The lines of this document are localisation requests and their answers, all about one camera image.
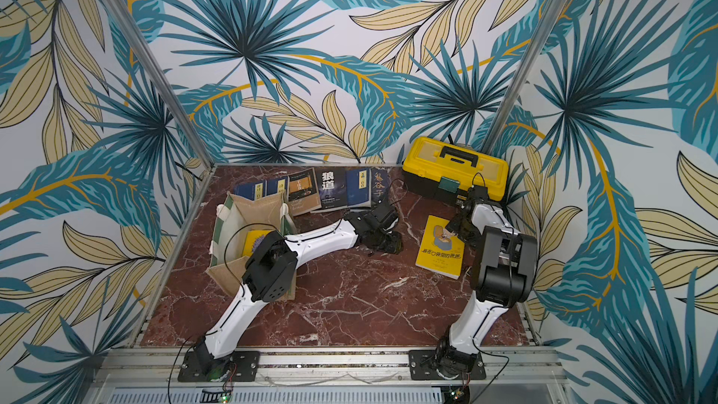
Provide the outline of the yellow book with figures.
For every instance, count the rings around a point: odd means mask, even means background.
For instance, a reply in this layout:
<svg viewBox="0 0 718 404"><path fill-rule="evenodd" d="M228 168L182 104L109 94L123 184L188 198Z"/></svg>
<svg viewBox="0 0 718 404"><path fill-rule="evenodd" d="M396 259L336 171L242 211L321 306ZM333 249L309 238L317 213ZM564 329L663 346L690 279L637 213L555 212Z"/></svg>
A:
<svg viewBox="0 0 718 404"><path fill-rule="evenodd" d="M415 266L457 280L461 275L466 245L446 226L449 221L429 215Z"/></svg>

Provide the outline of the brown cover book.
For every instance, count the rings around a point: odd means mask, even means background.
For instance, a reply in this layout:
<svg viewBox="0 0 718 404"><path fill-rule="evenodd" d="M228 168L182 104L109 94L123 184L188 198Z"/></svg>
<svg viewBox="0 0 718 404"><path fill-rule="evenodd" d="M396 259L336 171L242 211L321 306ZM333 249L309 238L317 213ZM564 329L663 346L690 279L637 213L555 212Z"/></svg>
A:
<svg viewBox="0 0 718 404"><path fill-rule="evenodd" d="M293 217L321 209L319 186L313 168L290 174L288 181L287 204Z"/></svg>

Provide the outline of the yellow book blue hair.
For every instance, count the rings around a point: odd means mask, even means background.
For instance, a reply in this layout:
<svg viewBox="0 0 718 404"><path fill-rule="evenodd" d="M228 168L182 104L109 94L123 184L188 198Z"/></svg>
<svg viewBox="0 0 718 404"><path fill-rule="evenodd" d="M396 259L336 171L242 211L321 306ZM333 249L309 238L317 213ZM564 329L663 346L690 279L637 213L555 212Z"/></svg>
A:
<svg viewBox="0 0 718 404"><path fill-rule="evenodd" d="M256 229L249 231L242 245L241 255L243 257L251 257L258 248L259 244L269 233L271 233L271 230Z"/></svg>

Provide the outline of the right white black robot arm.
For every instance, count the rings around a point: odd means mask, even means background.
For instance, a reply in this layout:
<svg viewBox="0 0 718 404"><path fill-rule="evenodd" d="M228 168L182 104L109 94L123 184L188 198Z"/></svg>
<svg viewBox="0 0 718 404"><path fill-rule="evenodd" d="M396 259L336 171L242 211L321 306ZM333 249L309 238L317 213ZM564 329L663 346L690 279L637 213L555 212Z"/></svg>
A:
<svg viewBox="0 0 718 404"><path fill-rule="evenodd" d="M494 202L470 202L450 222L450 232L473 249L471 296L442 337L432 368L445 379L472 374L480 362L482 341L494 323L527 300L538 270L539 244L516 229Z"/></svg>

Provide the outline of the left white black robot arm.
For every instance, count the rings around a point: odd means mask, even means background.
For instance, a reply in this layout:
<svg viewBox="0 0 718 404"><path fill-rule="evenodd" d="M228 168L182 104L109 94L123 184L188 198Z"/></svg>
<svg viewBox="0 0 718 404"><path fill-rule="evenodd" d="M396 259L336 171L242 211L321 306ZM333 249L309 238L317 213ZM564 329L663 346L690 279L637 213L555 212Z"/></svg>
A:
<svg viewBox="0 0 718 404"><path fill-rule="evenodd" d="M383 201L367 211L351 211L338 222L309 232L282 236L268 233L245 265L241 287L222 317L188 350L183 364L189 377L215 379L229 369L244 332L268 304L289 289L299 267L334 252L365 246L373 252L398 254L399 212Z"/></svg>

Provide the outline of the dark blue Guiguzi book back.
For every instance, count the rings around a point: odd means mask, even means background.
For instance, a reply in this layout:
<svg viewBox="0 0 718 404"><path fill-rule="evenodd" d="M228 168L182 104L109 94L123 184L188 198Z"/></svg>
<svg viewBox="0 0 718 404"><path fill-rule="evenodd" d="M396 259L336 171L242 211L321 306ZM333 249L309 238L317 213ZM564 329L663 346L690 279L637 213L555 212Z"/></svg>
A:
<svg viewBox="0 0 718 404"><path fill-rule="evenodd" d="M374 206L385 200L391 183L390 170L388 168L370 168L369 173L371 205Z"/></svg>

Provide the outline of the yellow black toolbox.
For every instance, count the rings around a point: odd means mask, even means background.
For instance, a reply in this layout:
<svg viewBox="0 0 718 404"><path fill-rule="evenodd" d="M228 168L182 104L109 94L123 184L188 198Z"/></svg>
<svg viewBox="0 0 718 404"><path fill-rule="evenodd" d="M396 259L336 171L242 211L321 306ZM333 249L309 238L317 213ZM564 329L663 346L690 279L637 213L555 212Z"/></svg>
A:
<svg viewBox="0 0 718 404"><path fill-rule="evenodd" d="M454 204L478 186L499 202L506 192L509 165L466 147L420 137L411 145L402 171L409 191L425 198Z"/></svg>

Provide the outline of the dark wolf title book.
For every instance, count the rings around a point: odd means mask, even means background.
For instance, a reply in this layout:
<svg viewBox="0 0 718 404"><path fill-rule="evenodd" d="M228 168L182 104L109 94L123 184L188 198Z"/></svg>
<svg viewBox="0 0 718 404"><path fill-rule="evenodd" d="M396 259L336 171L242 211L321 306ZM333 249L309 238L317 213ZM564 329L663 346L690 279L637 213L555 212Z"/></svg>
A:
<svg viewBox="0 0 718 404"><path fill-rule="evenodd" d="M338 211L348 207L345 168L315 168L321 208L316 212Z"/></svg>

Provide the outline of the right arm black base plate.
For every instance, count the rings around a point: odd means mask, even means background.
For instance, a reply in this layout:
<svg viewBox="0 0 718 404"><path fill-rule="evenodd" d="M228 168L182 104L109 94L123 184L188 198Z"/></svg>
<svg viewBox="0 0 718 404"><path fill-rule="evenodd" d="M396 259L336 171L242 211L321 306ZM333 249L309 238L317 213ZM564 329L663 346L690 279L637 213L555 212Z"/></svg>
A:
<svg viewBox="0 0 718 404"><path fill-rule="evenodd" d="M444 353L436 350L409 351L409 371L413 381L486 378L484 361L479 354L469 355L454 348Z"/></svg>

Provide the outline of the aluminium front rail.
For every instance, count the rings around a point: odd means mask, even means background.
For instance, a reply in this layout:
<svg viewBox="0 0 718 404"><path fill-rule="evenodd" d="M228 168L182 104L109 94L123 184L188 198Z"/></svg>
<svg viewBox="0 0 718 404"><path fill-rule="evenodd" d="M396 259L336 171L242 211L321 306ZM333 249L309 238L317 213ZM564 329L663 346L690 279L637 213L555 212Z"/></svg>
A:
<svg viewBox="0 0 718 404"><path fill-rule="evenodd" d="M489 347L484 380L413 381L409 347L265 347L253 382L180 383L179 350L119 349L91 382L87 403L573 403L553 348Z"/></svg>

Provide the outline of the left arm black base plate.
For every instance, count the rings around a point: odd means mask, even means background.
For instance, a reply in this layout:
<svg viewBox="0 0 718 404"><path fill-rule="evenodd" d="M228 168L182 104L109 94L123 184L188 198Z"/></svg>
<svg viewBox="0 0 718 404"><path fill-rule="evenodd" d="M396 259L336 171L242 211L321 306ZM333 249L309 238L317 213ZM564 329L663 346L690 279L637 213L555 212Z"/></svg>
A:
<svg viewBox="0 0 718 404"><path fill-rule="evenodd" d="M187 353L179 370L180 383L253 382L258 370L258 351L235 351L215 359L211 355Z"/></svg>

